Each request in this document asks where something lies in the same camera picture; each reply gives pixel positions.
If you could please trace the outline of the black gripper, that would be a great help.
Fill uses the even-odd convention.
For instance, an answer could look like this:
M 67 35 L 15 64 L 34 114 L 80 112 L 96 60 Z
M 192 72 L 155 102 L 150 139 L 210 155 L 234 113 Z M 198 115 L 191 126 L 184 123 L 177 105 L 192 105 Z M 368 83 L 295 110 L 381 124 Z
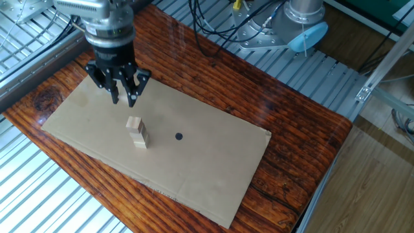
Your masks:
M 133 107 L 151 78 L 151 71 L 139 68 L 135 62 L 133 42 L 120 47 L 103 48 L 93 45 L 95 60 L 85 66 L 87 74 L 100 89 L 111 94 L 113 104 L 119 101 L 119 91 L 111 68 L 124 66 L 120 70 L 121 83 L 127 93 L 129 107 Z

